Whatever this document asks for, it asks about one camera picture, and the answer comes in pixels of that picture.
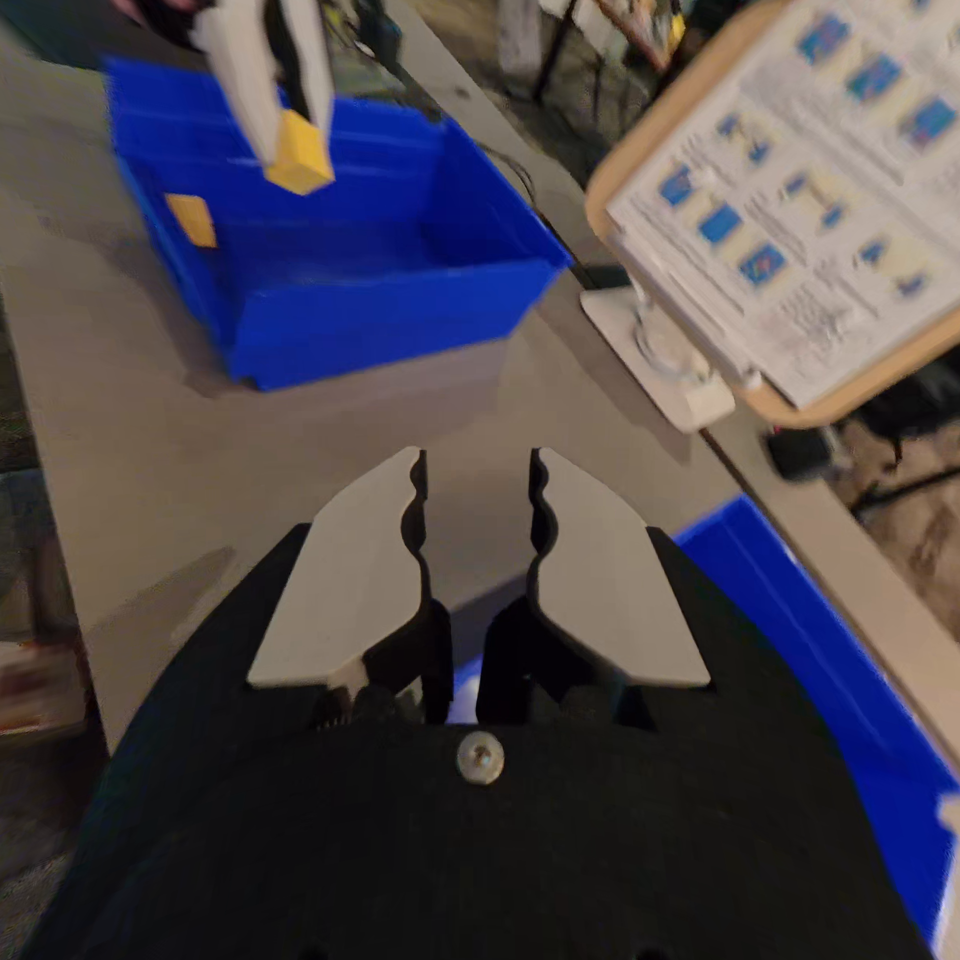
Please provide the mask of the white stand base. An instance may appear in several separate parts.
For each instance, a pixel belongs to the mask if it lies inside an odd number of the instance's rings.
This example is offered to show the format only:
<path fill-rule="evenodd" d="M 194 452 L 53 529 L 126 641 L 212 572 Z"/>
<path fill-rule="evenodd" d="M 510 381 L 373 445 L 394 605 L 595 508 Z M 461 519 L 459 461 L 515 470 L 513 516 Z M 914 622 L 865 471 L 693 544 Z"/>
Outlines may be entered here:
<path fill-rule="evenodd" d="M 633 286 L 583 291 L 586 318 L 630 377 L 680 433 L 725 420 L 735 395 L 666 312 Z"/>

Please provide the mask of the yellow cube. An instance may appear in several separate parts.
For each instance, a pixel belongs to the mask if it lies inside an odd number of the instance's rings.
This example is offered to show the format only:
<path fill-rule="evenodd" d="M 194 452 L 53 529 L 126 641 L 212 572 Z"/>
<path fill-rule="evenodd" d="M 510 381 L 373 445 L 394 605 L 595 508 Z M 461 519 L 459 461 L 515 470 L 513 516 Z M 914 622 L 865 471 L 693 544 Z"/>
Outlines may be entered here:
<path fill-rule="evenodd" d="M 164 199 L 174 220 L 194 247 L 217 249 L 214 222 L 208 204 L 202 197 L 167 193 Z"/>
<path fill-rule="evenodd" d="M 306 197 L 335 181 L 324 134 L 293 109 L 280 116 L 273 161 L 263 170 L 265 180 Z"/>

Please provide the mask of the grey desk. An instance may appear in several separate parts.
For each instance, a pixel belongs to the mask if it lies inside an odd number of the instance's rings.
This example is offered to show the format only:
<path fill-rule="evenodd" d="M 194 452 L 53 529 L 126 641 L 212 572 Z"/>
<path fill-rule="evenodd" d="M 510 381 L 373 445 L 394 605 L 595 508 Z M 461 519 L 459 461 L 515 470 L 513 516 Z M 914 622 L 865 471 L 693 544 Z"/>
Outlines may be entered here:
<path fill-rule="evenodd" d="M 670 534 L 748 492 L 958 766 L 953 637 L 827 486 L 772 472 L 749 413 L 706 438 L 669 426 L 570 273 L 506 342 L 242 388 L 154 256 L 100 75 L 5 23 L 1 67 L 2 300 L 108 750 L 236 582 L 402 448 L 427 452 L 434 594 L 477 625 L 519 589 L 530 451 L 549 447 Z"/>

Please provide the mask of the blue plastic bin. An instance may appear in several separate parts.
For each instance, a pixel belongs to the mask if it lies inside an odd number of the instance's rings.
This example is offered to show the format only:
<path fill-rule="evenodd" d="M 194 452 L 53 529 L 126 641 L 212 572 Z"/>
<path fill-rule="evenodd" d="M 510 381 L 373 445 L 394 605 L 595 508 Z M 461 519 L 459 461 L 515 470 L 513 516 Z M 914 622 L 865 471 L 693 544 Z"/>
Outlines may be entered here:
<path fill-rule="evenodd" d="M 285 389 L 509 337 L 567 248 L 472 138 L 414 107 L 338 98 L 335 181 L 268 182 L 210 74 L 105 62 L 117 166 L 150 245 L 233 380 Z M 164 195 L 205 200 L 193 246 Z"/>
<path fill-rule="evenodd" d="M 931 953 L 947 958 L 947 934 L 958 926 L 958 838 L 940 815 L 942 802 L 958 798 L 958 774 L 747 495 L 672 539 L 771 642 L 817 707 L 906 912 Z"/>

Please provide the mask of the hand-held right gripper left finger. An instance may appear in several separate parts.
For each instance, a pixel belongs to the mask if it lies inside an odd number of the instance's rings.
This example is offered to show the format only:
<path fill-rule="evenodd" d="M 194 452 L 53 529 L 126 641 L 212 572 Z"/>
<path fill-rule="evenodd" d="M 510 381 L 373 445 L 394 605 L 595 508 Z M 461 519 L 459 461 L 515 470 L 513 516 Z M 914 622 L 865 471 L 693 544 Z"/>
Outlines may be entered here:
<path fill-rule="evenodd" d="M 402 522 L 423 505 L 424 451 L 405 447 L 314 516 L 246 675 L 257 690 L 361 690 L 363 657 L 413 622 L 425 599 L 421 547 Z"/>

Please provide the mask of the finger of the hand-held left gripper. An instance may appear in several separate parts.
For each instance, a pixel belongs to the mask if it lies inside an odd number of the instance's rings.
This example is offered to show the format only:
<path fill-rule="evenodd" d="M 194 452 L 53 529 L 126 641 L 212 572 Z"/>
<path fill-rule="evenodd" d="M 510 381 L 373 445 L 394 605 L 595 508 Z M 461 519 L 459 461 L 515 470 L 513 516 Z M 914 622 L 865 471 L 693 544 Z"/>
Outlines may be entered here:
<path fill-rule="evenodd" d="M 263 169 L 277 159 L 282 105 L 263 1 L 217 1 L 194 17 L 191 38 Z"/>
<path fill-rule="evenodd" d="M 284 1 L 283 20 L 292 44 L 292 52 L 283 55 L 289 107 L 311 124 L 329 150 L 335 84 L 321 3 Z"/>

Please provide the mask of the small black device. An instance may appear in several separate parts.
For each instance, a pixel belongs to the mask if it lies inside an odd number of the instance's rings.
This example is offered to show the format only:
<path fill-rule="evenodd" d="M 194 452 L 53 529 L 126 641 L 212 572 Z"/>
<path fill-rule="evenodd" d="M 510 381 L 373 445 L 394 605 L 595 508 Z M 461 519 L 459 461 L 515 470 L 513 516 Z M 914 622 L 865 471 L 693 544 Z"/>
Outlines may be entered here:
<path fill-rule="evenodd" d="M 778 427 L 763 438 L 776 475 L 788 483 L 805 483 L 829 474 L 834 467 L 834 447 L 823 427 Z"/>

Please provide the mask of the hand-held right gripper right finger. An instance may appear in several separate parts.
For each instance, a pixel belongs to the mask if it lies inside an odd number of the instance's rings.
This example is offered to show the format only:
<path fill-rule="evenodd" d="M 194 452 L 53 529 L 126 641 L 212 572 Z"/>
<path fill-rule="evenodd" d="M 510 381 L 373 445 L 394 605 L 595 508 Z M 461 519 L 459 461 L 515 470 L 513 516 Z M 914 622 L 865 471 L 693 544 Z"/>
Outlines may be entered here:
<path fill-rule="evenodd" d="M 552 448 L 532 451 L 531 502 L 544 522 L 529 597 L 546 625 L 604 677 L 704 689 L 712 680 L 646 521 Z"/>

